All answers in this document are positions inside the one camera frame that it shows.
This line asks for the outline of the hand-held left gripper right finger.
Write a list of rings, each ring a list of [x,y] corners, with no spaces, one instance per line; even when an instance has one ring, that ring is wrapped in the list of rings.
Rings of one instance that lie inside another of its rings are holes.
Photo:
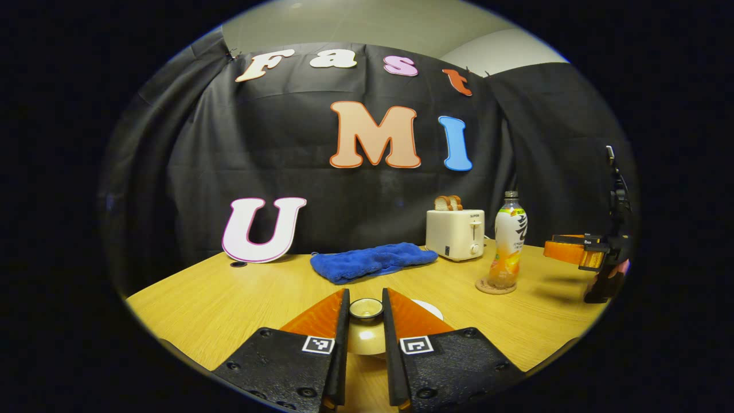
[[[479,329],[454,329],[390,288],[382,291],[390,404],[460,411],[525,378]]]

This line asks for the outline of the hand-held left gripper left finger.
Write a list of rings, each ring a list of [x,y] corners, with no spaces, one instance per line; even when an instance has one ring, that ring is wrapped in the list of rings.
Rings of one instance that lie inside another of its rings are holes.
[[[213,374],[286,410],[336,411],[345,403],[349,304],[340,289],[281,328],[258,329]]]

